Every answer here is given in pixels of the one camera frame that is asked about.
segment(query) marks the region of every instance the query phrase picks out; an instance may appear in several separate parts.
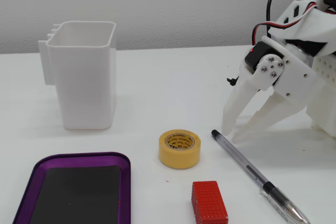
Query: yellow tape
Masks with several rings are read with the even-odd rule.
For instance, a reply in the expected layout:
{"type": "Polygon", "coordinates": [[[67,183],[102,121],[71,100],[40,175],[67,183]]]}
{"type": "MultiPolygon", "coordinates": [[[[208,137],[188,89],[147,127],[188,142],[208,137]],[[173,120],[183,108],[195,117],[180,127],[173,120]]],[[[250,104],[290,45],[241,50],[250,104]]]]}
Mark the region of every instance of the yellow tape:
{"type": "Polygon", "coordinates": [[[184,130],[172,130],[160,136],[160,161],[171,168],[187,169],[200,160],[200,138],[184,130]]]}

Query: red wire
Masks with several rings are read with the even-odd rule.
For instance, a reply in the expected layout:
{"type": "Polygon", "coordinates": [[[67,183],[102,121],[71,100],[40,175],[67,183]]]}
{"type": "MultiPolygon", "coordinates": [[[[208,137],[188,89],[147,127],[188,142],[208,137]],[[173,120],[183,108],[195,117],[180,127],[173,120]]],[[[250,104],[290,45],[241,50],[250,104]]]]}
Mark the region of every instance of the red wire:
{"type": "Polygon", "coordinates": [[[332,10],[326,10],[325,13],[336,14],[336,12],[334,12],[334,11],[332,11],[332,10]]]}
{"type": "MultiPolygon", "coordinates": [[[[305,10],[305,12],[303,14],[305,14],[310,8],[316,6],[317,4],[316,3],[311,3],[307,9],[305,10]]],[[[253,34],[253,46],[256,44],[256,34],[257,34],[257,29],[259,28],[260,25],[266,25],[266,26],[270,26],[270,27],[274,27],[274,28],[282,28],[282,29],[286,29],[286,28],[289,28],[295,24],[297,24],[301,19],[299,19],[298,21],[294,22],[294,23],[291,23],[291,24],[283,24],[283,25],[276,25],[274,24],[273,22],[262,22],[260,24],[258,24],[256,27],[255,27],[255,31],[254,31],[254,34],[253,34]]]]}

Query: red lego brick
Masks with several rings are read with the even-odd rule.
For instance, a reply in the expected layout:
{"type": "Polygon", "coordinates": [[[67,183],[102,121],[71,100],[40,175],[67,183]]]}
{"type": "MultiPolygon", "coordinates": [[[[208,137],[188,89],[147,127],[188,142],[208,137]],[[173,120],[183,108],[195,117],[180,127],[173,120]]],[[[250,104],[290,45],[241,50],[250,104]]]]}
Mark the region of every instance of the red lego brick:
{"type": "Polygon", "coordinates": [[[194,182],[191,200],[197,224],[228,224],[229,218],[216,181],[194,182]]]}

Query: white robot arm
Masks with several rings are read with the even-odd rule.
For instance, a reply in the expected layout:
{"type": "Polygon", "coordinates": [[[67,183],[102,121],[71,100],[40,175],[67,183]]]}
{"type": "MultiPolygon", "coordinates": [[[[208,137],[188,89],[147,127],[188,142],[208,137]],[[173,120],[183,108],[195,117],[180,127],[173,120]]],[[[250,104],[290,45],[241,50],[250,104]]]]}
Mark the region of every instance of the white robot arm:
{"type": "Polygon", "coordinates": [[[235,86],[224,108],[222,133],[232,131],[259,90],[273,87],[274,93],[236,132],[233,142],[247,140],[247,134],[264,130],[306,106],[315,125],[336,136],[336,15],[330,7],[336,7],[336,0],[293,1],[276,23],[258,24],[272,27],[272,39],[263,36],[241,62],[238,79],[229,80],[235,86]],[[308,57],[314,57],[312,68],[308,57]]]}

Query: transparent pen barrel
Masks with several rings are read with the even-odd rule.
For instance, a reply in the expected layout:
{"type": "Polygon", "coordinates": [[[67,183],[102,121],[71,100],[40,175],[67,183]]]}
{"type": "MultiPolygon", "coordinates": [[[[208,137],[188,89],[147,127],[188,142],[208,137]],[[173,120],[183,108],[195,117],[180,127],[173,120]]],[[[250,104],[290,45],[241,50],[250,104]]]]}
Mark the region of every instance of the transparent pen barrel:
{"type": "Polygon", "coordinates": [[[222,135],[217,135],[216,140],[246,169],[247,173],[257,182],[257,184],[263,187],[263,185],[268,182],[268,179],[250,161],[248,161],[228,139],[222,135]]]}

